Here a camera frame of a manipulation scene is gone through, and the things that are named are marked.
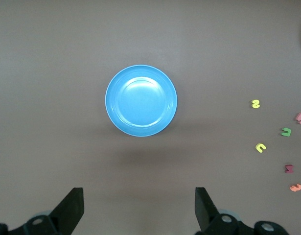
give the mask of silver bolt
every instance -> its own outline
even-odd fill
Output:
[[[227,215],[224,215],[224,216],[222,216],[221,218],[222,218],[222,220],[223,220],[224,222],[226,222],[226,223],[231,223],[231,222],[232,222],[231,217],[229,217],[229,216],[227,216]]]
[[[41,222],[42,222],[43,220],[42,219],[35,219],[34,221],[33,221],[33,225],[38,225],[38,224],[40,224]]]
[[[267,224],[267,223],[264,223],[261,225],[262,228],[265,230],[265,231],[269,231],[269,232],[273,232],[274,231],[274,228],[272,227],[271,224]]]

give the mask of blue plate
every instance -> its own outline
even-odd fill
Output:
[[[106,109],[114,125],[138,137],[162,131],[176,112],[175,88],[159,69],[148,65],[127,67],[111,80]]]

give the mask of plate center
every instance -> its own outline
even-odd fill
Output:
[[[125,83],[118,94],[119,115],[132,126],[151,126],[160,121],[167,101],[162,87],[149,77],[136,77]]]

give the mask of metal screw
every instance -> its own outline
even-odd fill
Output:
[[[224,216],[222,216],[221,218],[222,218],[222,220],[223,220],[224,222],[226,222],[226,223],[231,223],[231,222],[232,222],[231,217],[229,217],[229,216],[227,216],[227,215],[224,215]]]
[[[271,224],[267,224],[267,223],[264,223],[261,225],[262,228],[265,230],[265,231],[269,231],[269,232],[273,232],[274,231],[274,228],[272,227]]]
[[[40,224],[41,222],[42,222],[43,220],[42,219],[35,219],[34,221],[33,221],[33,225],[38,225],[38,224]]]

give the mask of gray table surface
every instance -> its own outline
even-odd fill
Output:
[[[105,110],[110,80],[134,64],[161,69],[178,94],[170,125],[147,138]],[[74,235],[191,235],[206,187],[246,225],[301,235],[301,191],[289,190],[301,184],[299,112],[301,0],[0,0],[0,222],[11,229],[83,187]]]

